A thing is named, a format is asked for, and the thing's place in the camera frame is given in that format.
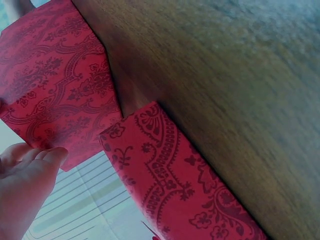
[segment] red fabric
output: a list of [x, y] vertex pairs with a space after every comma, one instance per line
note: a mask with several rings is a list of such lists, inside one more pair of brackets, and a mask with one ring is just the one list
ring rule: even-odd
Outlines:
[[121, 119], [106, 52], [70, 0], [52, 0], [0, 39], [1, 119], [33, 147], [63, 146], [70, 170]]
[[100, 141], [161, 239], [267, 238], [157, 103], [108, 128]]

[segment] red paisley paper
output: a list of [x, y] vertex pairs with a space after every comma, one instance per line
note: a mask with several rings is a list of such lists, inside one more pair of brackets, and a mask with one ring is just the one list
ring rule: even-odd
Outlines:
[[157, 103], [108, 128], [100, 142], [161, 239], [267, 239]]
[[52, 0], [0, 37], [1, 119], [33, 147], [63, 146], [70, 170], [121, 119], [103, 45], [70, 0]]

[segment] damask pattern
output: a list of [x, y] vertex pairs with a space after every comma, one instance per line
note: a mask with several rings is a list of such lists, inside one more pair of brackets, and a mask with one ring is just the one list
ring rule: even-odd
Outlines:
[[100, 142], [162, 240], [267, 239], [157, 103], [102, 132]]
[[27, 143], [69, 150], [65, 171], [100, 152], [99, 133], [121, 119], [106, 51], [71, 0], [2, 32], [0, 99], [1, 119]]

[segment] red damask paper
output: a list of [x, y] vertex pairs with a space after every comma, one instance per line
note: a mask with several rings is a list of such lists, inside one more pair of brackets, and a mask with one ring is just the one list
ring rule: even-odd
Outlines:
[[35, 148], [69, 150], [70, 170], [121, 119], [103, 45], [70, 0], [52, 0], [0, 37], [1, 119]]
[[100, 142], [162, 240], [267, 239], [157, 103], [108, 128]]

